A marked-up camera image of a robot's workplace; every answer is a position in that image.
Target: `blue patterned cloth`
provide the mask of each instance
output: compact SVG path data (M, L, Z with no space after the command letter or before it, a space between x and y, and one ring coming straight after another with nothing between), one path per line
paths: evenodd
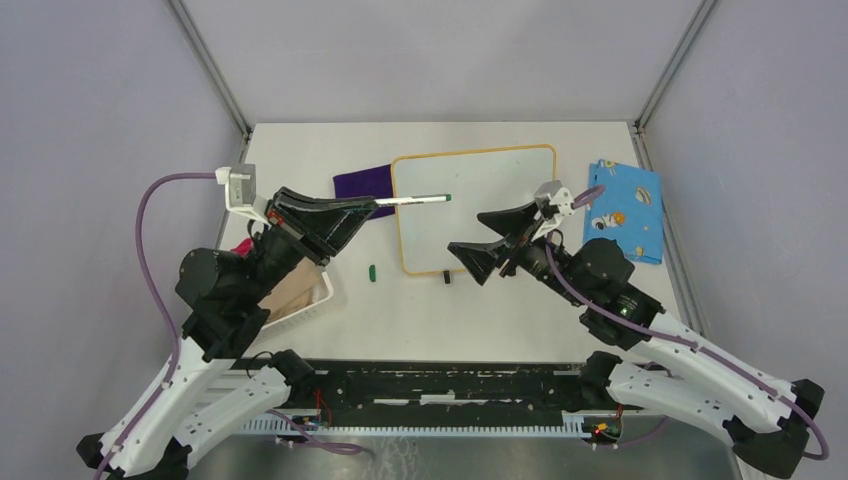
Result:
M662 190L660 176L641 168L599 160L589 166L589 186L606 191L586 207L583 243L615 240L637 262L662 263Z

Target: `white basket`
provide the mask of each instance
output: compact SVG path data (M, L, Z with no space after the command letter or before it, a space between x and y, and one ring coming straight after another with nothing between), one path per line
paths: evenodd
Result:
M271 323L265 324L262 327L262 330L259 331L259 335L256 339L260 340L268 338L271 335L276 335L291 327L300 325L311 318L321 315L321 312L325 311L326 308L332 304L330 300L333 298L333 294L335 293L333 290L333 284L330 283L330 276L327 275L325 270L321 271L321 280L322 282L315 285L312 289L312 298L317 300L302 310L298 310L278 320L274 320Z

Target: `gray floor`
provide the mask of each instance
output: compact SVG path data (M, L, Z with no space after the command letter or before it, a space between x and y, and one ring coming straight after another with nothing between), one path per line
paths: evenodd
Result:
M656 425L627 418L625 440ZM293 451L261 437L230 437L192 471L190 480L732 480L730 451L709 435L673 422L660 436L633 448L592 452L572 439L343 438L370 453L354 457L320 450Z

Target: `white marker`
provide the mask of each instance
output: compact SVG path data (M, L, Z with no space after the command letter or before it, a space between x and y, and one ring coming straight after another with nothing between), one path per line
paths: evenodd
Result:
M375 200L381 207L396 207L400 205L416 205L419 203L441 203L450 202L449 193L442 195L414 195L412 197L379 198Z

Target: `yellow frame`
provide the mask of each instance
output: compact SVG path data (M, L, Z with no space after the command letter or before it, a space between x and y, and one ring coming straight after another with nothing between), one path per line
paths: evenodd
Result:
M450 157L455 155L470 155L475 153L491 153L491 152L504 152L510 150L530 150L535 148L547 148L554 154L554 169L551 174L551 180L556 180L556 167L557 167L557 155L556 149L548 145L547 143L538 143L535 145L517 145L512 147L498 147L498 148L482 148L477 150L460 150L456 152L440 152L440 153L425 153L422 155L405 155L402 157L398 157L392 161L391 171L392 171L392 194L397 197L397 186L395 185L395 164L403 160L417 160L421 158L433 158L433 157ZM403 257L403 236L400 233L400 210L395 207L395 223L398 227L398 248L400 250L400 266L403 271L407 275L434 275L444 272L444 270L432 271L432 272L410 272L406 269L406 262ZM467 271L464 268L458 268L455 270L450 270L451 272L465 272Z

